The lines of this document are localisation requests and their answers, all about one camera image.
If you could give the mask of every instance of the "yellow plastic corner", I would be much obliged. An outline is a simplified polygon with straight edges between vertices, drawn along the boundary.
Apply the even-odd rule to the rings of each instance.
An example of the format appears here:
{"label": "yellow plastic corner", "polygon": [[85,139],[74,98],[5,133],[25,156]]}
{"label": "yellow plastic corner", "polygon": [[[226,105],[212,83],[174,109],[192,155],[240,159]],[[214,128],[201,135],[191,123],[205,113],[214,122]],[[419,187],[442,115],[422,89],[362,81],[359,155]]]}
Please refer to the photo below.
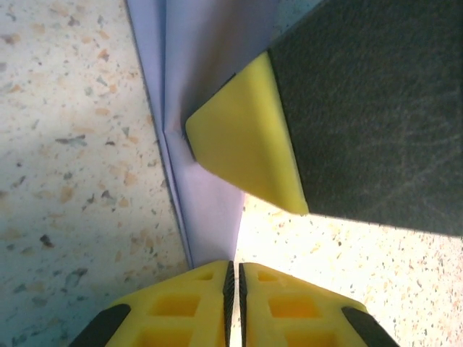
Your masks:
{"label": "yellow plastic corner", "polygon": [[249,347],[362,347],[342,314],[358,301],[268,267],[245,263]]}
{"label": "yellow plastic corner", "polygon": [[213,174],[291,213],[308,213],[266,52],[188,119],[187,135]]}
{"label": "yellow plastic corner", "polygon": [[113,303],[131,307],[108,347],[223,347],[227,261],[191,270]]}

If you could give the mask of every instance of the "black foam pad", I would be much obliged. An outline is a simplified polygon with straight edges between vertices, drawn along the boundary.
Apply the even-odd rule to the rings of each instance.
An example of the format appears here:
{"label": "black foam pad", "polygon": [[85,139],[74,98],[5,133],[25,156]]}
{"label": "black foam pad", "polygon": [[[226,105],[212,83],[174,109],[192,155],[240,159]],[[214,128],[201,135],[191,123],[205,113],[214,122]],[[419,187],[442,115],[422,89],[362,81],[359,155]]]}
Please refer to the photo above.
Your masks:
{"label": "black foam pad", "polygon": [[312,213],[463,234],[460,0],[327,0],[269,50]]}
{"label": "black foam pad", "polygon": [[367,347],[399,347],[372,315],[354,307],[343,307],[342,313]]}
{"label": "black foam pad", "polygon": [[106,346],[129,313],[130,306],[126,304],[119,304],[101,311],[71,342],[69,347]]}

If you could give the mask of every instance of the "speckled floor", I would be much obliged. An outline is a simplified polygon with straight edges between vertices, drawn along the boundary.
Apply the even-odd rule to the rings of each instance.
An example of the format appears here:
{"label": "speckled floor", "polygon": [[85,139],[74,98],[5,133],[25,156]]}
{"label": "speckled floor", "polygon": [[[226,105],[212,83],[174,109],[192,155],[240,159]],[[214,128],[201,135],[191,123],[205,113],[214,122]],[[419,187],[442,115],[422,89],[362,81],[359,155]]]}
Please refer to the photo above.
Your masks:
{"label": "speckled floor", "polygon": [[[281,1],[274,35],[317,1]],[[0,0],[0,347],[66,346],[187,269],[123,1]],[[248,197],[237,260],[365,302],[401,346],[463,346],[461,239]]]}

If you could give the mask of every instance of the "yellow plastic part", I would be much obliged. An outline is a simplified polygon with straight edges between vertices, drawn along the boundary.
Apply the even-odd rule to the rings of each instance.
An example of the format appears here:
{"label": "yellow plastic part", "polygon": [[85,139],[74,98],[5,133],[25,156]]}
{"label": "yellow plastic part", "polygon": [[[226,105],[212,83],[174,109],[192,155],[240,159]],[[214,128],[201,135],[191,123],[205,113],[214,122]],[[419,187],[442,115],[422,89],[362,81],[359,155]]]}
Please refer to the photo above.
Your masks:
{"label": "yellow plastic part", "polygon": [[249,347],[366,347],[341,308],[364,305],[268,267],[245,263]]}
{"label": "yellow plastic part", "polygon": [[291,213],[308,213],[266,52],[188,119],[187,135],[213,174]]}
{"label": "yellow plastic part", "polygon": [[131,307],[108,347],[222,347],[227,261],[191,270],[113,303]]}

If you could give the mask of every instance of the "square hole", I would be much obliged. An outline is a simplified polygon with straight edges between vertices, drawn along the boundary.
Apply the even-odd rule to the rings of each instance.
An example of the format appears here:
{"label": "square hole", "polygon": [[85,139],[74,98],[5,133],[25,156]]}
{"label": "square hole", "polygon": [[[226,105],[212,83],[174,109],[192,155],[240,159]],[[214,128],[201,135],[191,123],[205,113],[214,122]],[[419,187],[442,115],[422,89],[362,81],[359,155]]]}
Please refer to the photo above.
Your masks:
{"label": "square hole", "polygon": [[193,317],[201,298],[198,295],[165,295],[158,298],[149,314],[153,316]]}
{"label": "square hole", "polygon": [[133,347],[188,347],[193,332],[183,329],[145,329]]}
{"label": "square hole", "polygon": [[338,339],[334,333],[315,333],[291,331],[284,334],[288,347],[338,347]]}
{"label": "square hole", "polygon": [[274,280],[278,280],[278,278],[265,271],[258,271],[258,280],[260,282],[272,282]]}
{"label": "square hole", "polygon": [[308,295],[278,295],[268,300],[272,316],[276,318],[316,318],[320,311]]}
{"label": "square hole", "polygon": [[199,275],[196,279],[197,280],[212,280],[213,273],[203,273]]}

